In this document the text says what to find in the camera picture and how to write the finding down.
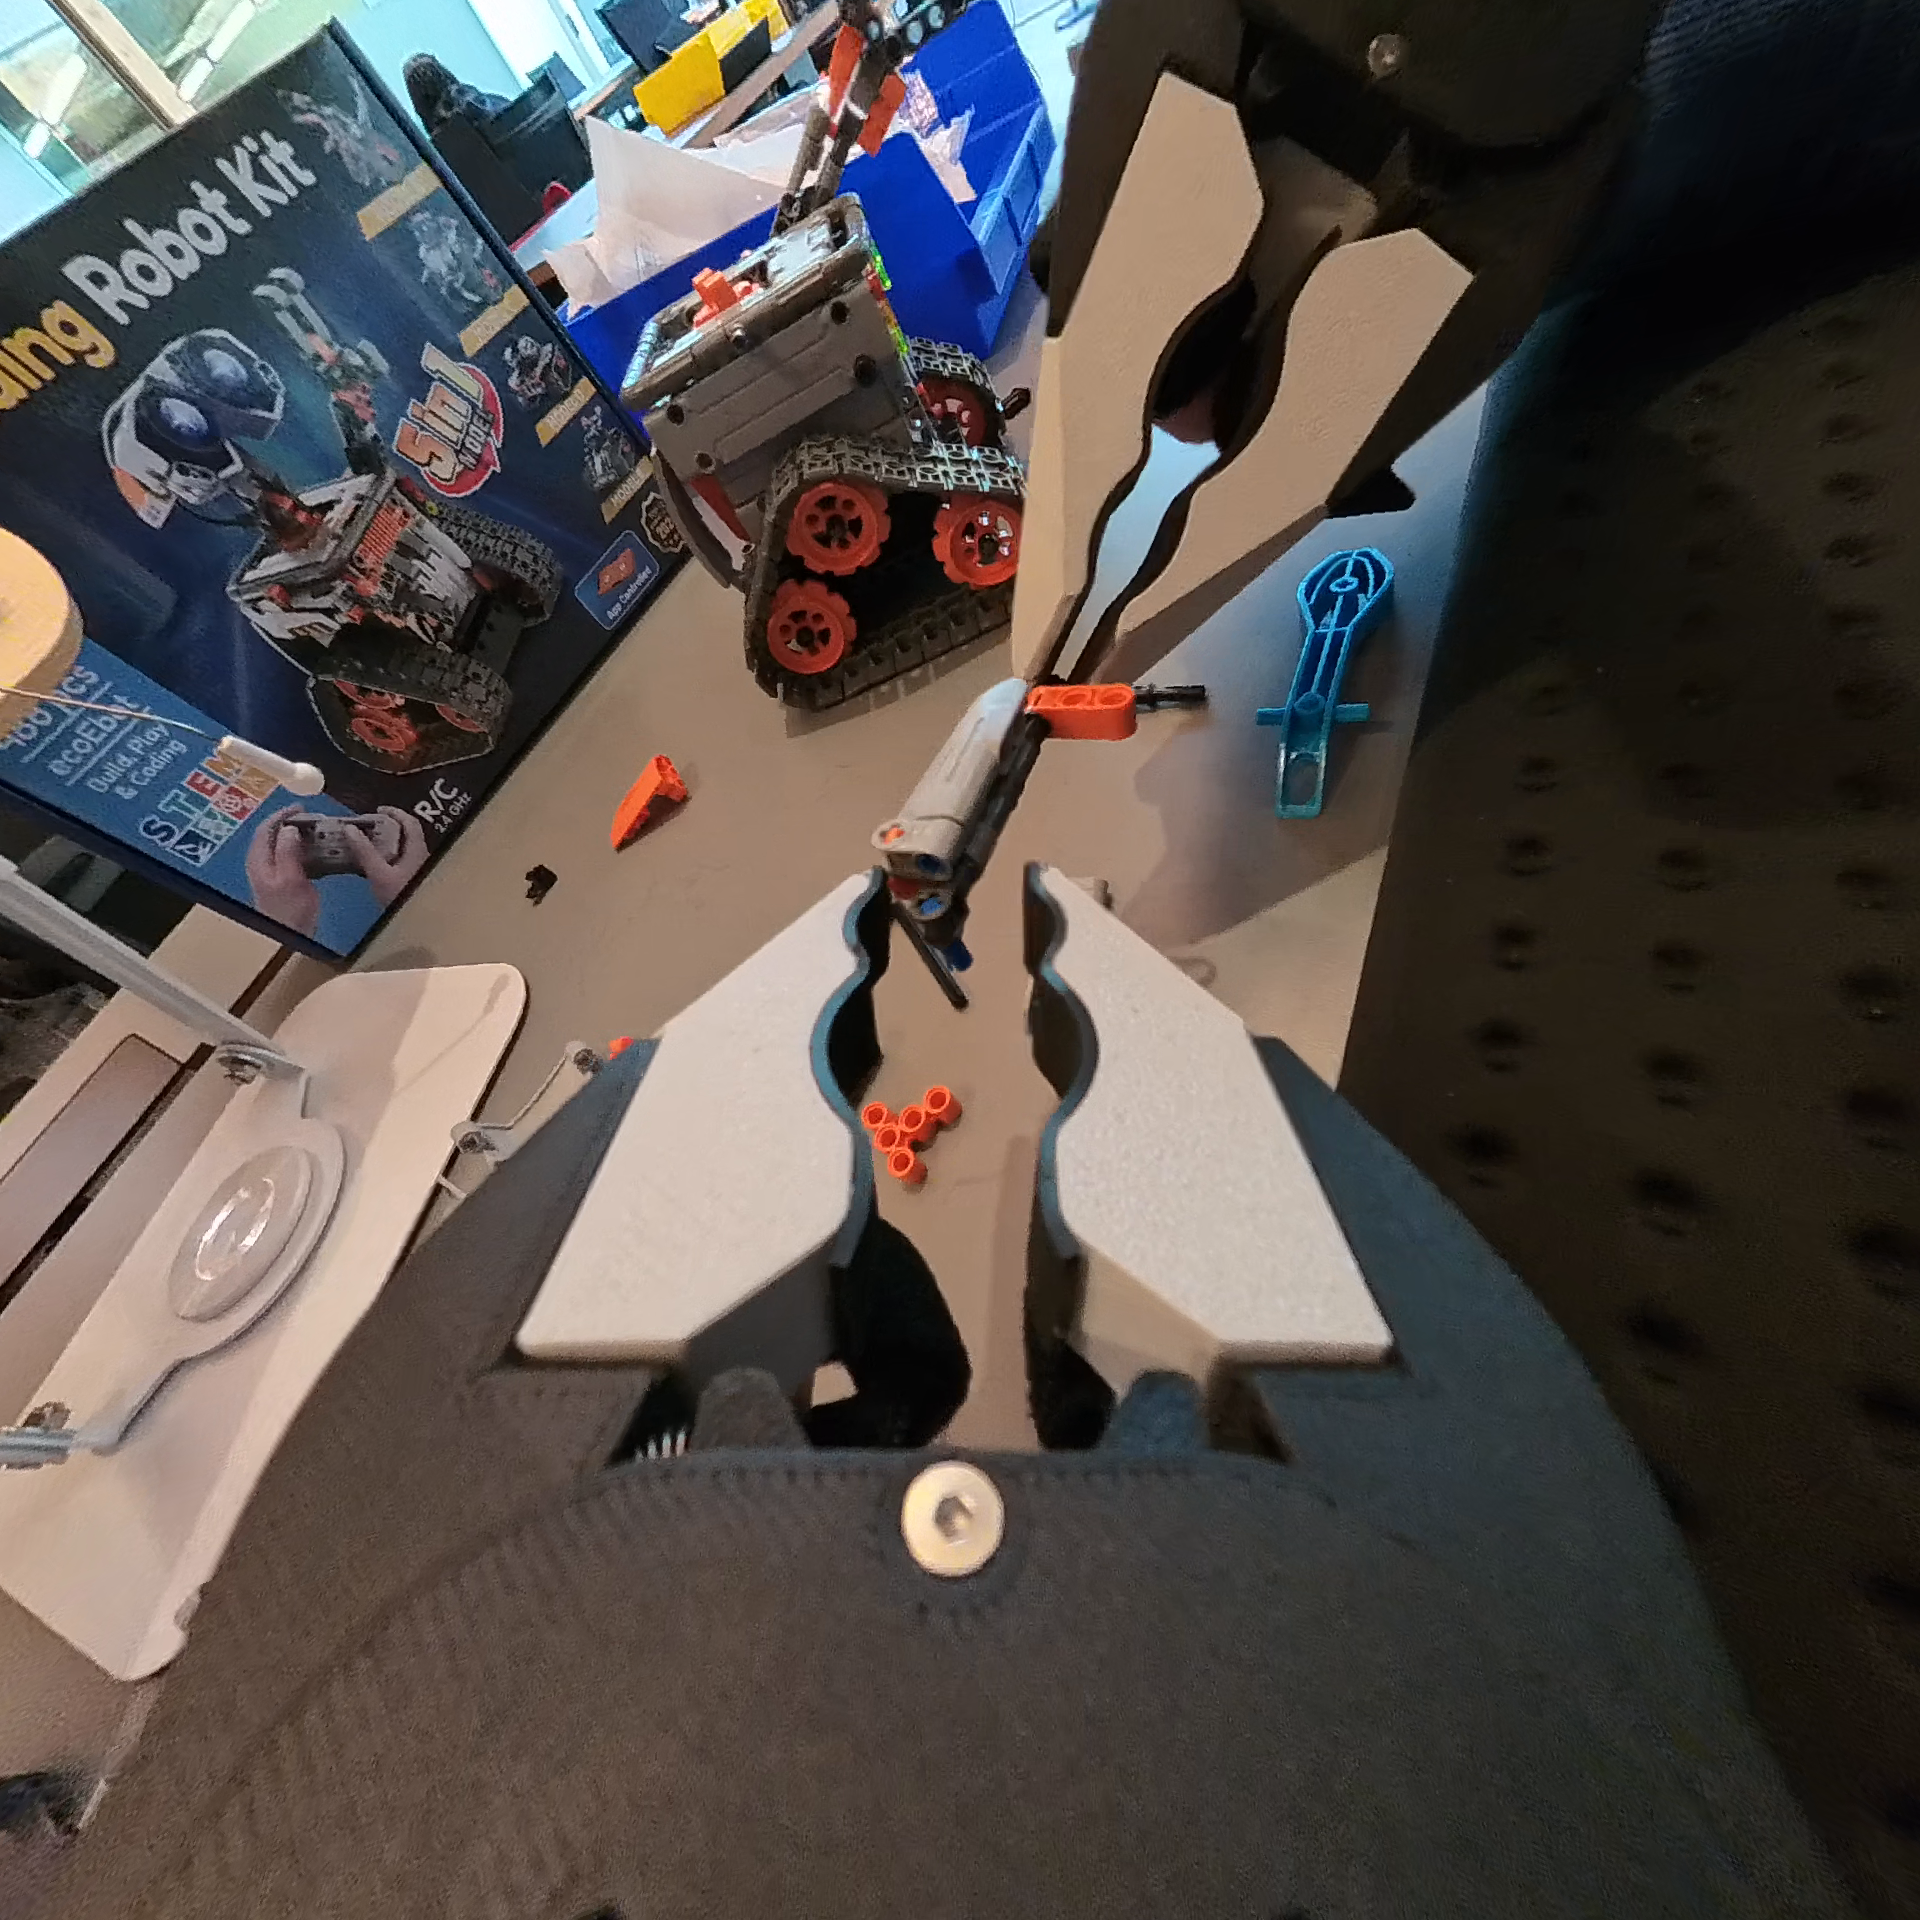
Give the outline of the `person's right forearm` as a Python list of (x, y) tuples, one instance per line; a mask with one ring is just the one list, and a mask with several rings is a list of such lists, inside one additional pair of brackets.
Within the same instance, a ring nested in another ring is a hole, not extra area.
[(1637, 129), (1488, 388), (1484, 445), (1913, 261), (1915, 214), (1915, 1), (1669, 5)]

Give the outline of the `white crumpled paper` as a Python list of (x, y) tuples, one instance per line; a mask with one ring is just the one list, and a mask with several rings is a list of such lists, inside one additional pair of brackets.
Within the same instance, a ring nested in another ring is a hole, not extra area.
[(522, 247), (562, 297), (595, 308), (692, 257), (778, 208), (801, 125), (678, 148), (654, 135), (587, 125), (592, 179)]

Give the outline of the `light blue separator tool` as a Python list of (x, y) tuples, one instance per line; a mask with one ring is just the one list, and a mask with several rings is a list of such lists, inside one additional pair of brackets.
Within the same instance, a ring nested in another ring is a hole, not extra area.
[(1286, 699), (1254, 710), (1254, 725), (1278, 736), (1275, 815), (1282, 822), (1321, 815), (1334, 731), (1372, 717), (1372, 707), (1352, 702), (1344, 686), (1355, 651), (1392, 607), (1395, 581), (1395, 565), (1380, 549), (1349, 545), (1307, 567), (1296, 585), (1304, 641)]

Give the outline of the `grey tracked toy robot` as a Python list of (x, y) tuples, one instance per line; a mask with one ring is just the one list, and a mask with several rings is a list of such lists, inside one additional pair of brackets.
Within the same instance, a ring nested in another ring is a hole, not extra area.
[(840, 5), (769, 237), (645, 325), (621, 401), (678, 532), (744, 604), (756, 686), (827, 712), (1013, 609), (1025, 465), (984, 361), (914, 341), (843, 175), (968, 5)]

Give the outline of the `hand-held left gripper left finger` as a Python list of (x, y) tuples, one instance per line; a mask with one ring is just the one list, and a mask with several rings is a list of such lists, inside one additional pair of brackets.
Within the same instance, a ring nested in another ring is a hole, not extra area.
[(545, 1273), (522, 1358), (814, 1372), (874, 1214), (892, 909), (857, 871), (674, 1014)]

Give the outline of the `blue plastic bin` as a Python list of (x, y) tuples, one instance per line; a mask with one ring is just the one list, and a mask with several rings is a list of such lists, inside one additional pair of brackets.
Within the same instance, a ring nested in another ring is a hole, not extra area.
[[(1057, 148), (1043, 89), (998, 5), (962, 14), (907, 75), (925, 81), (942, 123), (961, 125), (956, 161), (974, 197), (956, 199), (910, 132), (856, 155), (843, 188), (865, 205), (902, 331), (987, 361), (1025, 275)], [(696, 272), (722, 269), (764, 241), (774, 203), (774, 182), (729, 188), (698, 239), (641, 245), (645, 275), (634, 288), (596, 304), (565, 297), (560, 323), (595, 373), (617, 385), (642, 325), (683, 297)]]

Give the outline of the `yellow plastic bin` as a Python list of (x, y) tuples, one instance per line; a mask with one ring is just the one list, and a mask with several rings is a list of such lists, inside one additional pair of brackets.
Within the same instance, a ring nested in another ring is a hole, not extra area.
[(634, 86), (641, 118), (665, 135), (678, 132), (721, 104), (774, 51), (789, 25), (781, 1), (721, 6)]

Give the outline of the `black studded foam mat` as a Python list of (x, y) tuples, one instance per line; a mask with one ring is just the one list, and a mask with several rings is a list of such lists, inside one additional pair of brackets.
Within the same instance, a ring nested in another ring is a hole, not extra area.
[(1915, 261), (1620, 284), (1486, 401), (1342, 1088), (1585, 1352), (1915, 1916)]

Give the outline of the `blue printed cardboard box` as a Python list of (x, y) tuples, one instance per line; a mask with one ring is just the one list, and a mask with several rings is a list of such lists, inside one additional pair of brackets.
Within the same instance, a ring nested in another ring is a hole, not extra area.
[(4, 800), (353, 955), (685, 565), (610, 388), (344, 30), (4, 245)]

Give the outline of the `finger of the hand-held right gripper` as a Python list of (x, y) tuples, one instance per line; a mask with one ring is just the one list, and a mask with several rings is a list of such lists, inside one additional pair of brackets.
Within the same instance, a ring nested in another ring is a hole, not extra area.
[(1114, 504), (1147, 455), (1162, 361), (1240, 272), (1261, 190), (1235, 104), (1160, 75), (1069, 304), (1057, 233), (1034, 404), (1013, 664), (1054, 670), (1094, 577)]
[(1144, 678), (1329, 517), (1473, 281), (1425, 233), (1320, 257), (1286, 313), (1270, 401), (1176, 499), (1164, 520), (1170, 556), (1116, 597), (1082, 654), (1082, 681)]

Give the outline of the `white stand with wooden tray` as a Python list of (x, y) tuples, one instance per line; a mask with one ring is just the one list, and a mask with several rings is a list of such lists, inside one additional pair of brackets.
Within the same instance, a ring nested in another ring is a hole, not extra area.
[(4, 921), (117, 993), (4, 1119), (4, 1278), (52, 1227), (120, 1065), (208, 1059), (198, 1137), (77, 1222), (4, 1310), (4, 1619), (154, 1677), (270, 1456), (387, 1286), (515, 1043), (515, 966), (336, 976), (259, 1028), (4, 862)]

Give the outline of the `orange T-shaped connector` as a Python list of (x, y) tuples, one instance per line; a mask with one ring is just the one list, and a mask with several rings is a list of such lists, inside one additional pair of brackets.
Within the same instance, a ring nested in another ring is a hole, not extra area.
[(930, 1148), (962, 1118), (964, 1107), (948, 1084), (929, 1085), (921, 1097), (899, 1109), (870, 1097), (857, 1111), (881, 1171), (910, 1191), (925, 1183)]

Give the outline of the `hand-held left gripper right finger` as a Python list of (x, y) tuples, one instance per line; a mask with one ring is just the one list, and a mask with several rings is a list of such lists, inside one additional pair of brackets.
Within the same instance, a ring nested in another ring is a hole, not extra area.
[(1043, 1324), (1100, 1375), (1380, 1365), (1395, 1337), (1249, 1027), (1082, 883), (1025, 868)]

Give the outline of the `grey toy actuator assembly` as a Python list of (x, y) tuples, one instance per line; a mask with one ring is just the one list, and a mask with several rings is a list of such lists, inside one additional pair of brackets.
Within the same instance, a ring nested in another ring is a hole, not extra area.
[(870, 836), (897, 924), (956, 1009), (969, 1007), (962, 974), (971, 966), (971, 894), (1050, 737), (1050, 723), (1028, 709), (1035, 691), (1004, 678), (980, 692), (899, 814)]

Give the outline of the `orange angled panel piece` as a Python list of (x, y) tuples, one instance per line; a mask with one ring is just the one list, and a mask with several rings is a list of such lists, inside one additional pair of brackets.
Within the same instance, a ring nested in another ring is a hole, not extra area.
[(613, 853), (621, 853), (637, 844), (649, 830), (664, 821), (674, 817), (689, 801), (689, 782), (682, 767), (665, 753), (648, 759), (616, 805), (609, 844)]

